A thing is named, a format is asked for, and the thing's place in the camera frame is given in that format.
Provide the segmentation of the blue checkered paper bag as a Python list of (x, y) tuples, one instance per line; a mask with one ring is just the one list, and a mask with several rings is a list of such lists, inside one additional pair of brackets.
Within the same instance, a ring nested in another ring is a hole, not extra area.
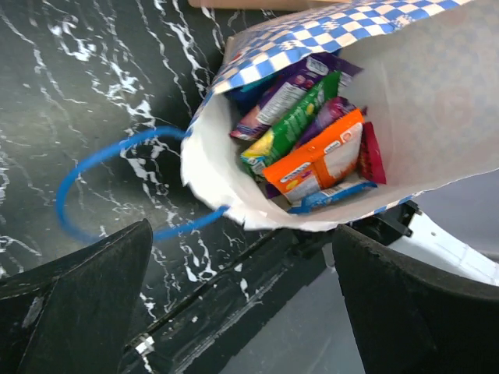
[[(363, 72), (345, 90), (367, 108), (387, 181), (313, 213), (286, 213), (244, 172), (229, 138), (225, 94), (313, 53), (341, 51)], [(498, 168), (498, 4), (495, 1), (355, 1), (296, 12), (235, 35), (223, 65), (185, 131), (164, 126), (136, 134), (81, 161), (59, 186), (55, 210), (74, 238), (65, 200), (86, 170), (157, 136), (180, 139), (181, 177), (211, 213), (247, 230), (326, 231), (380, 213), (421, 192)]]

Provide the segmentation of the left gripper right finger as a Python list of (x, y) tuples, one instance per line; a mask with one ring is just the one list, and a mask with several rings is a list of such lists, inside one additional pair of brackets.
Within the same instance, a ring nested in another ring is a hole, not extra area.
[(333, 254), (367, 373), (496, 373), (498, 288), (341, 225)]

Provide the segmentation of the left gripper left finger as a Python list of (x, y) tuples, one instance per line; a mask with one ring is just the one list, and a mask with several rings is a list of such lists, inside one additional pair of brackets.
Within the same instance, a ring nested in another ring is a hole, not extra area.
[(1, 280), (3, 373), (116, 373), (152, 247), (148, 221)]

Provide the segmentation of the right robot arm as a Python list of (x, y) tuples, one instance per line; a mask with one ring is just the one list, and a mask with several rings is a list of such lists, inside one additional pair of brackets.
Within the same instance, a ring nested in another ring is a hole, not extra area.
[(412, 200), (355, 221), (351, 227), (413, 259), (461, 277), (498, 285), (498, 263), (447, 233)]

